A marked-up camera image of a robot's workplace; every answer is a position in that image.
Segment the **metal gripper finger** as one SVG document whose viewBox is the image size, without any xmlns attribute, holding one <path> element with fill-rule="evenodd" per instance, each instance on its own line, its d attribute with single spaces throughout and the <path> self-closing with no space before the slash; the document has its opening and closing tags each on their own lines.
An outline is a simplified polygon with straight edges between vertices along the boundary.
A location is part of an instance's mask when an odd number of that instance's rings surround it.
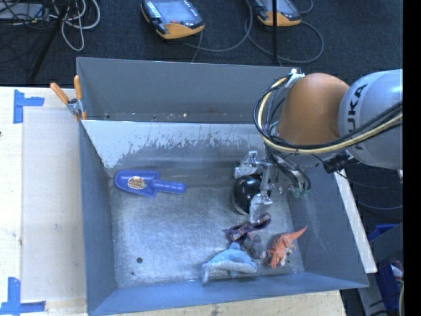
<svg viewBox="0 0 421 316">
<path fill-rule="evenodd" d="M 260 216 L 268 211 L 272 206 L 273 201 L 270 199 L 270 196 L 267 192 L 258 193 L 253 196 L 250 205 L 249 205 L 249 214 L 248 220 L 250 223 L 257 223 L 260 219 Z"/>
<path fill-rule="evenodd" d="M 263 163 L 258 156 L 258 151 L 249 151 L 239 162 L 238 166 L 234 168 L 234 178 L 242 178 L 261 173 Z"/>
</svg>

